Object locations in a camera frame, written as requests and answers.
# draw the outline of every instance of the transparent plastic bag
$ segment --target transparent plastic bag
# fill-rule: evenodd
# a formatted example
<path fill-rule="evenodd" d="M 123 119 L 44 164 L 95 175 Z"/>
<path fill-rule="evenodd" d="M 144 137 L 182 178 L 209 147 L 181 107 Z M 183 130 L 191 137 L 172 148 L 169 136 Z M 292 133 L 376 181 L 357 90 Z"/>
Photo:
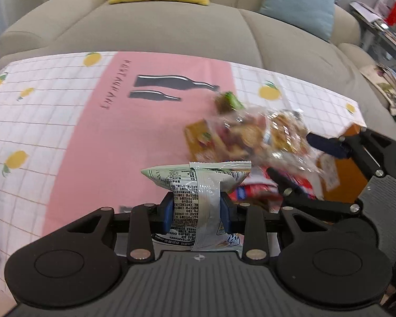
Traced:
<path fill-rule="evenodd" d="M 208 119 L 207 126 L 220 161 L 251 160 L 288 172 L 319 172 L 297 111 L 256 107 Z"/>

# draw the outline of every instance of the sofa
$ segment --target sofa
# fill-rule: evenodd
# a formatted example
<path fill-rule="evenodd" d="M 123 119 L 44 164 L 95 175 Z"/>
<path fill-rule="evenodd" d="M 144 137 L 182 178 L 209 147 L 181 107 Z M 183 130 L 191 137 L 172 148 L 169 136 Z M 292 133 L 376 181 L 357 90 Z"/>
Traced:
<path fill-rule="evenodd" d="M 396 123 L 359 68 L 359 24 L 335 6 L 328 43 L 256 13 L 262 0 L 182 2 L 49 0 L 0 38 L 0 69 L 15 60 L 91 51 L 167 52 L 220 59 L 277 71 L 323 86 L 359 103 L 369 128 L 396 139 Z"/>

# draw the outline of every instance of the metal pin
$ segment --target metal pin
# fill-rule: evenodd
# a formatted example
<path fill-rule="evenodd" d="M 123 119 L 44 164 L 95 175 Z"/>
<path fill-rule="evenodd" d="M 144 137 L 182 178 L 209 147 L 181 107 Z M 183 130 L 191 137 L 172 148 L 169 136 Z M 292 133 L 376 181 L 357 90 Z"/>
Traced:
<path fill-rule="evenodd" d="M 151 256 L 151 252 L 147 249 L 134 249 L 130 252 L 130 257 L 136 260 L 145 260 Z"/>
<path fill-rule="evenodd" d="M 293 191 L 294 190 L 292 188 L 290 188 L 290 187 L 286 188 L 285 191 L 283 192 L 283 196 L 284 197 L 288 197 L 288 196 L 290 196 L 292 194 Z"/>
<path fill-rule="evenodd" d="M 356 213 L 359 211 L 360 207 L 358 204 L 352 204 L 349 209 L 351 210 L 352 213 Z"/>
<path fill-rule="evenodd" d="M 248 250 L 245 255 L 247 256 L 248 259 L 251 259 L 251 260 L 262 260 L 267 257 L 267 253 L 261 249 Z"/>

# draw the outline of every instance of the paper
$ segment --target paper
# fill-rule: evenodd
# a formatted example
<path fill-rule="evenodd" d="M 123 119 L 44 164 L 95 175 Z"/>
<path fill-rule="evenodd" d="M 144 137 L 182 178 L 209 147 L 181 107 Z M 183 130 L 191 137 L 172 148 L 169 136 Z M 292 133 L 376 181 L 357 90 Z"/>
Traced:
<path fill-rule="evenodd" d="M 361 6 L 358 2 L 351 2 L 351 6 L 369 23 L 381 19 L 380 16 Z"/>

